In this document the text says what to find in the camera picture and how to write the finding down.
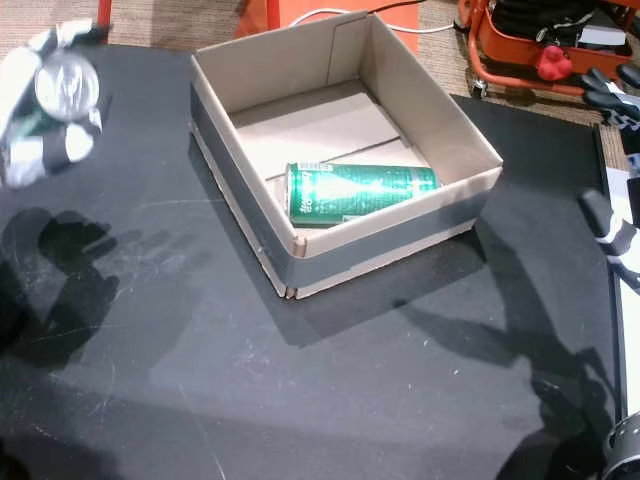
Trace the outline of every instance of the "soda can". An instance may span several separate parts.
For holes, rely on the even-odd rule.
[[[292,163],[285,208],[297,227],[330,227],[438,188],[431,168]]]
[[[54,53],[36,73],[35,93],[50,117],[72,122],[86,117],[98,103],[98,74],[80,55]]]

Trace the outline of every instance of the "can label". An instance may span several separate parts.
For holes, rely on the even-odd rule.
[[[299,162],[287,171],[295,226],[329,227],[438,188],[431,168]]]

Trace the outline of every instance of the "cardboard box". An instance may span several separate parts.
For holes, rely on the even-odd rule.
[[[413,54],[359,12],[197,51],[192,132],[280,296],[302,298],[469,230],[502,160]],[[442,186],[294,228],[287,162],[431,166]]]

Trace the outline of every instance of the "black table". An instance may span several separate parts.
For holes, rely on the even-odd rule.
[[[95,155],[0,194],[3,321],[26,321],[0,436],[32,478],[598,468],[619,379],[574,202],[601,187],[591,129],[459,99],[505,158],[475,231],[286,302],[190,138],[188,55],[89,53],[113,95]]]

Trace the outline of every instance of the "black bag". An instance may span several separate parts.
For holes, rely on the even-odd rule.
[[[595,6],[596,0],[497,0],[491,20],[506,35],[575,46]]]

